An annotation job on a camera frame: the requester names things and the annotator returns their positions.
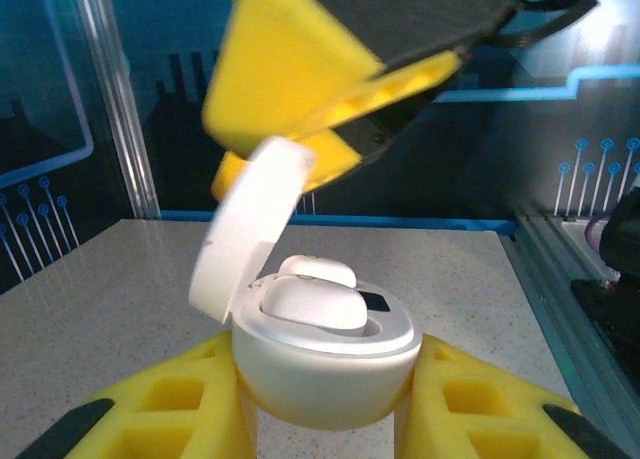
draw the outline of screw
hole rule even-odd
[[[384,141],[387,140],[387,138],[385,137],[384,134],[382,134],[381,132],[376,132],[373,137],[371,138],[371,140],[373,142],[375,142],[376,144],[383,144]]]

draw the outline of white earbud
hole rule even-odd
[[[315,256],[291,256],[284,260],[278,276],[311,276],[356,287],[356,274],[346,264]]]
[[[345,336],[362,336],[367,324],[367,305],[360,293],[304,275],[281,276],[269,284],[262,312]]]

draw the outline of white earbud case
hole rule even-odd
[[[336,261],[293,256],[257,279],[313,162],[311,150],[279,137],[254,152],[216,211],[189,301],[221,323],[231,318],[241,381],[266,412],[353,429],[385,417],[408,392],[422,334],[400,300]]]

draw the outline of gray speckled countertop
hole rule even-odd
[[[187,289],[207,225],[122,221],[0,296],[0,458],[68,409],[219,332]],[[497,235],[289,227],[265,272],[308,253],[405,301],[424,332],[568,395]],[[260,418],[261,458],[388,459],[392,419],[340,433]]]

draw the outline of earbud case lid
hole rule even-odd
[[[225,323],[255,281],[300,200],[314,153],[270,137],[218,205],[191,278],[189,302]]]

